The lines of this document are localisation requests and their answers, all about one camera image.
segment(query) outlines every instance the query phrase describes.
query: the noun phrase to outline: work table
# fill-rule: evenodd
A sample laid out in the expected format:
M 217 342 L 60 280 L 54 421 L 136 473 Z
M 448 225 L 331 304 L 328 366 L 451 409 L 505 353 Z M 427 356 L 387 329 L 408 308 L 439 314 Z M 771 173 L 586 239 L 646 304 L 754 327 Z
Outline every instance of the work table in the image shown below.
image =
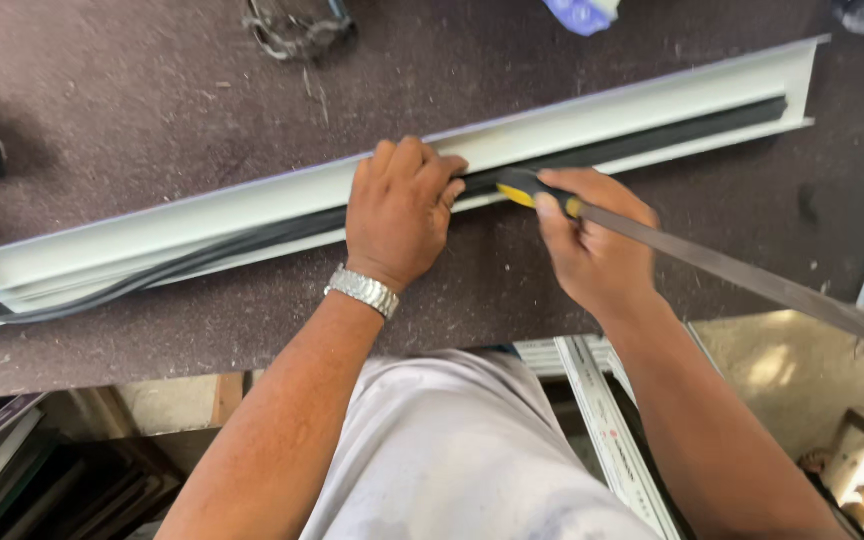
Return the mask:
M 348 2 L 353 43 L 263 56 L 245 2 L 0 5 L 0 245 L 823 33 L 812 128 L 618 175 L 673 234 L 854 302 L 864 280 L 864 36 L 820 0 L 626 0 L 589 38 L 540 0 Z M 0 395 L 262 368 L 322 298 L 342 244 L 0 326 Z M 660 257 L 682 318 L 774 304 Z M 533 212 L 454 217 L 379 353 L 595 332 Z

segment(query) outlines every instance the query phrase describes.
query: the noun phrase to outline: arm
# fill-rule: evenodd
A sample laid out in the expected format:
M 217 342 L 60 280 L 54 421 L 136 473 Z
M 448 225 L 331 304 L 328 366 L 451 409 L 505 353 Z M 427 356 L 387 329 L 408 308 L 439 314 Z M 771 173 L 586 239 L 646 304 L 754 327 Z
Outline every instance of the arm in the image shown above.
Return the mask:
M 352 184 L 346 267 L 396 293 L 425 274 L 465 189 L 451 177 L 467 165 L 414 137 L 379 143 Z M 298 538 L 383 323 L 365 303 L 330 292 L 222 428 L 156 538 Z
M 543 171 L 548 186 L 658 226 L 652 209 L 593 169 Z M 689 338 L 653 283 L 653 253 L 537 201 L 562 288 L 601 323 L 629 375 L 662 478 L 700 538 L 846 538 L 822 497 Z

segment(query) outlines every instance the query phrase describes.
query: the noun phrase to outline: silver watch band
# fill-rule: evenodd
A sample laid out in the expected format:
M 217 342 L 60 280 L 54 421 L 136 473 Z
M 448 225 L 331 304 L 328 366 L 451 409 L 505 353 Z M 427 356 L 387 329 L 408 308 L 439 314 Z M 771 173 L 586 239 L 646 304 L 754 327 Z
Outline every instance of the silver watch band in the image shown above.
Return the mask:
M 339 269 L 335 271 L 335 274 L 332 274 L 332 278 L 325 288 L 325 294 L 329 294 L 330 290 L 337 290 L 371 306 L 378 313 L 381 313 L 386 320 L 391 319 L 392 314 L 399 307 L 398 294 L 371 277 L 346 270 L 345 264 L 340 264 Z

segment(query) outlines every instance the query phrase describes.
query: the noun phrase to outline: man's right hand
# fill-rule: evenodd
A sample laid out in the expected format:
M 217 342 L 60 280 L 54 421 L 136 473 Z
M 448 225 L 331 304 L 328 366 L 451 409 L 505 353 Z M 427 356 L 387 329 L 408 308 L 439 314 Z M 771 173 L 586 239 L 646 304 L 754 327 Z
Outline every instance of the man's right hand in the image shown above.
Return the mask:
M 659 218 L 632 191 L 592 168 L 539 171 L 546 186 L 655 228 Z M 624 319 L 659 299 L 652 250 L 589 221 L 575 224 L 546 194 L 535 199 L 542 237 L 561 288 L 600 323 Z

